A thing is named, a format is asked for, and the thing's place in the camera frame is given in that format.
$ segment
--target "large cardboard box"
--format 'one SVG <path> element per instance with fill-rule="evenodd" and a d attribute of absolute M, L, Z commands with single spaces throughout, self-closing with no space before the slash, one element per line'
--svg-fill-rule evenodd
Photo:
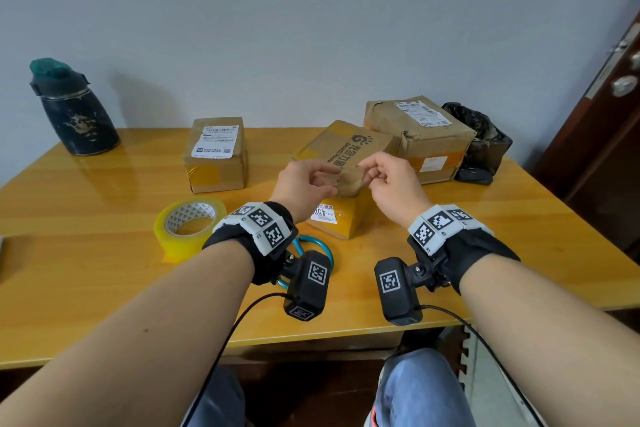
<path fill-rule="evenodd" d="M 400 139 L 354 124 L 336 120 L 315 139 L 293 155 L 294 160 L 317 158 L 349 172 L 362 159 L 379 151 L 397 154 Z M 308 223 L 332 234 L 353 237 L 367 211 L 372 207 L 371 191 L 363 188 L 354 197 L 331 197 L 318 206 Z"/>
<path fill-rule="evenodd" d="M 398 137 L 398 156 L 409 161 L 420 184 L 456 175 L 476 132 L 425 96 L 367 102 L 364 125 Z"/>
<path fill-rule="evenodd" d="M 247 158 L 242 117 L 194 120 L 182 160 L 193 192 L 244 188 Z"/>

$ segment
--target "yellow tape roll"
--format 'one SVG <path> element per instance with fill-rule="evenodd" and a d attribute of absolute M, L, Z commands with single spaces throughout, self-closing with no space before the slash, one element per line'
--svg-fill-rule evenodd
<path fill-rule="evenodd" d="M 218 221 L 227 215 L 222 201 L 215 197 L 194 197 L 166 207 L 156 218 L 154 233 L 167 255 L 178 261 L 190 259 L 202 249 Z M 178 235 L 185 223 L 198 218 L 211 218 L 211 223 L 192 235 Z"/>

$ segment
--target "door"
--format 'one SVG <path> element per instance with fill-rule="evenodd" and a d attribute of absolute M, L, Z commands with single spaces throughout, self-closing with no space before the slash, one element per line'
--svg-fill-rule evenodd
<path fill-rule="evenodd" d="M 533 176 L 640 263 L 640 14 Z"/>

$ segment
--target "person's right arm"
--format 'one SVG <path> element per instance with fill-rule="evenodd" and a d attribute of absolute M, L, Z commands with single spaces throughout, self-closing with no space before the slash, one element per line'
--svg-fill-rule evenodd
<path fill-rule="evenodd" d="M 403 228 L 432 206 L 407 161 L 379 153 L 360 165 L 382 212 Z M 460 292 L 480 333 L 549 425 L 640 423 L 638 334 L 497 255 L 468 269 Z"/>

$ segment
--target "dark blue bottle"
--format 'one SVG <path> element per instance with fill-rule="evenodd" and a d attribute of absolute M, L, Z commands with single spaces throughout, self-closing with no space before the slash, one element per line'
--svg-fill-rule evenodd
<path fill-rule="evenodd" d="M 94 155 L 113 149 L 120 137 L 84 75 L 52 58 L 29 65 L 31 88 L 40 97 L 58 137 L 72 155 Z"/>

